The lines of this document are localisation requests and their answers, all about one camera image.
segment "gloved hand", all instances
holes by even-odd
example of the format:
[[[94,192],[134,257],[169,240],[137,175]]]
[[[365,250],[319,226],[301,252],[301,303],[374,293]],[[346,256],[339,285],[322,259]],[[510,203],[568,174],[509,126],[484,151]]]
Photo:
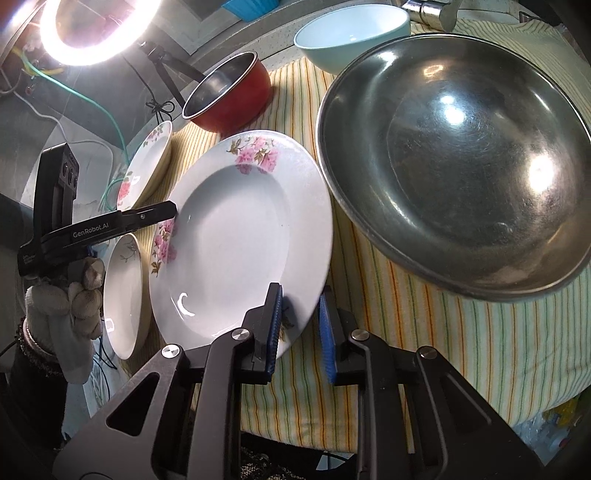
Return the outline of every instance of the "gloved hand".
[[[104,278],[102,260],[87,258],[82,283],[72,282],[67,291],[41,284],[25,295],[25,329],[33,348],[55,355],[69,383],[84,384],[90,375],[95,353],[91,340],[102,333],[99,289]]]

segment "striped towel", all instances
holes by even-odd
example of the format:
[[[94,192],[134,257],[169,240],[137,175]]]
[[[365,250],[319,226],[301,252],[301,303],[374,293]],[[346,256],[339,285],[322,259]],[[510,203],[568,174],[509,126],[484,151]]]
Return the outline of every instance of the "striped towel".
[[[413,25],[413,32],[425,32]],[[523,55],[567,92],[591,120],[591,68],[542,22],[499,25],[459,20],[456,31]],[[274,96],[245,129],[283,132],[316,158],[313,130],[333,76],[306,59],[271,72]],[[173,138],[170,169],[146,202],[167,198],[183,173],[219,136],[187,125]],[[576,395],[591,382],[591,268],[568,287],[538,301],[503,304],[443,291],[388,261],[333,202],[334,246],[328,283],[337,305],[390,345],[433,345],[511,425]],[[154,228],[138,233],[149,251]],[[245,386],[242,428],[305,447],[353,452],[357,442],[354,387],[331,387],[324,375],[317,319],[277,362],[272,383]],[[155,323],[146,344],[123,362],[137,371],[163,345]]]

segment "white plate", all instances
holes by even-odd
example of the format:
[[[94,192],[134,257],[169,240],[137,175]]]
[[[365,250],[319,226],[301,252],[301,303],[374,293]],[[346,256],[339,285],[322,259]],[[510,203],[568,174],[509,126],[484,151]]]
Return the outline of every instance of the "white plate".
[[[157,225],[150,297],[163,338],[210,344],[283,286],[282,355],[304,329],[326,281],[332,211],[310,154],[290,137],[257,130],[227,138],[183,175]]]
[[[113,351],[126,360],[144,344],[152,318],[148,263],[132,233],[113,249],[104,293],[105,330]]]
[[[170,162],[173,123],[166,120],[154,128],[135,153],[117,196],[117,209],[129,210],[149,197]]]

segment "green cable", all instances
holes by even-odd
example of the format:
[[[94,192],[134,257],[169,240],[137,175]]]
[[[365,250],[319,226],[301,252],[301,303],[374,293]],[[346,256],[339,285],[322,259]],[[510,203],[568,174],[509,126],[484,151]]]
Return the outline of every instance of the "green cable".
[[[89,102],[90,104],[94,105],[95,107],[97,107],[99,110],[101,110],[107,117],[109,117],[109,120],[111,120],[111,122],[113,123],[113,125],[115,126],[115,130],[117,130],[117,134],[119,135],[119,140],[121,141],[121,147],[123,149],[123,156],[125,159],[125,164],[129,167],[129,155],[127,154],[127,148],[125,146],[125,140],[123,139],[123,134],[121,133],[121,129],[119,129],[119,125],[117,124],[117,122],[115,121],[115,119],[113,118],[113,116],[101,105],[99,105],[97,102],[95,102],[94,100],[82,95],[81,93],[75,91],[74,89],[64,85],[61,82],[58,82],[55,78],[50,77],[49,75],[44,74],[43,72],[39,71],[37,68],[35,68],[31,62],[29,61],[29,59],[27,58],[27,56],[24,54],[24,52],[22,53],[21,56],[22,62],[28,67],[30,68],[32,71],[34,71],[37,75],[39,75],[42,78],[45,78],[45,80],[49,80],[51,83],[54,83],[55,85],[57,85],[58,87],[63,88],[66,92],[70,92],[74,95],[76,95],[77,97],[85,100],[86,102]],[[115,209],[113,207],[111,207],[111,205],[109,205],[109,200],[107,199],[107,195],[109,194],[111,188],[113,187],[113,185],[122,182],[123,179],[115,179],[113,180],[111,183],[109,183],[109,185],[107,186],[103,196],[101,197],[100,201],[104,201],[106,207],[112,212]]]

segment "stainless steel bowl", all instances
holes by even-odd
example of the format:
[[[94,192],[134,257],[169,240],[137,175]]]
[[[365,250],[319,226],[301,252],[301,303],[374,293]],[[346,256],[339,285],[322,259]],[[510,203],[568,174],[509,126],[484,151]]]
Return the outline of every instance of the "stainless steel bowl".
[[[331,85],[316,141],[351,220],[444,288],[523,300],[589,262],[589,131],[548,76],[505,48],[450,34],[375,47]]]

